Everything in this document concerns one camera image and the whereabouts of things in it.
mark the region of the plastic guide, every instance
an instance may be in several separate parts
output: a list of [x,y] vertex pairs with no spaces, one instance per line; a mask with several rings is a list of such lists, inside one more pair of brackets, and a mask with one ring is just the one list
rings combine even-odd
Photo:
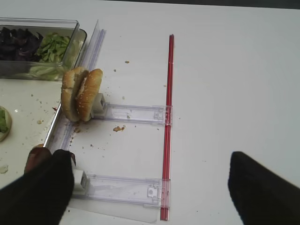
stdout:
[[[95,26],[90,44],[80,65],[94,69],[105,31]],[[171,125],[171,106],[133,106],[105,103],[105,113],[92,113],[96,120],[121,120],[149,124]],[[61,104],[54,116],[44,147],[53,153],[57,149],[69,149],[74,124],[61,111]],[[134,179],[122,177],[99,176],[87,174],[88,187],[85,194],[73,195],[84,200],[109,201],[117,203],[133,203],[144,207],[169,208],[170,181],[163,179]]]

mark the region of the red rod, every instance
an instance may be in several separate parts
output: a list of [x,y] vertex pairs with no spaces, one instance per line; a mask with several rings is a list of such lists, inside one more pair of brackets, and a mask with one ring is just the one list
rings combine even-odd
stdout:
[[[174,51],[174,35],[169,36],[169,60],[168,60],[168,83],[166,105],[172,106],[172,87],[173,87],[173,51]],[[171,117],[171,111],[167,112],[168,118]],[[165,143],[164,143],[164,161],[163,161],[163,180],[170,179],[170,154],[171,154],[171,125],[165,125]],[[165,191],[162,193],[163,198],[169,198],[169,186],[165,184]],[[167,221],[169,218],[168,208],[161,208],[160,220]]]

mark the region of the white table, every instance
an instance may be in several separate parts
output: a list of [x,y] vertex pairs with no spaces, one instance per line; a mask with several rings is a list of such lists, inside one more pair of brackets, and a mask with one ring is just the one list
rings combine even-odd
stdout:
[[[128,82],[127,89],[122,89],[121,75],[107,82],[104,79],[105,90],[109,85],[115,87],[108,97],[114,103],[165,104],[161,96],[166,83],[167,41],[169,34],[175,34],[170,224],[241,224],[227,188],[233,151],[249,154],[300,186],[299,11],[120,1],[7,0],[1,2],[0,14],[77,19],[89,35],[99,19],[108,32],[97,67],[108,75],[114,69],[122,71],[122,76],[133,74],[138,78],[140,74],[140,82],[150,82],[146,88]],[[10,82],[1,80],[0,89]],[[59,83],[44,90],[44,98],[55,93],[49,99],[52,104],[59,99]],[[147,98],[152,92],[156,93],[154,97]],[[31,90],[23,90],[23,94],[29,95]],[[122,101],[122,96],[130,102]],[[38,134],[40,126],[30,127],[29,132]],[[27,148],[39,143],[40,137],[32,138]],[[0,145],[0,158],[14,168],[0,174],[1,186],[22,173],[29,150],[24,152],[20,143],[16,147],[3,149]],[[22,151],[14,159],[13,154]],[[72,210],[61,224],[143,223]]]

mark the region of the clear plastic container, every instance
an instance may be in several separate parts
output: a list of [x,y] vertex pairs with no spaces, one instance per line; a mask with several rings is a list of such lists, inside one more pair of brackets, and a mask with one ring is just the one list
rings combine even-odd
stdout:
[[79,29],[79,22],[75,20],[47,20],[0,18],[2,28],[28,29],[32,34],[57,33],[70,37],[66,50],[58,62],[31,62],[0,60],[0,78],[61,80],[65,71],[70,70],[80,60],[87,38],[85,31]]

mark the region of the green vegetable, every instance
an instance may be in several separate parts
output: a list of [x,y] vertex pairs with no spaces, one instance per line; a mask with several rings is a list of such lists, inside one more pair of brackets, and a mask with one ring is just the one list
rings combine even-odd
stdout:
[[5,111],[0,110],[0,132],[6,133],[7,131],[8,131],[8,127],[6,125],[6,120],[5,120]]
[[57,33],[47,34],[36,53],[41,57],[40,62],[61,62],[69,42],[69,37]]

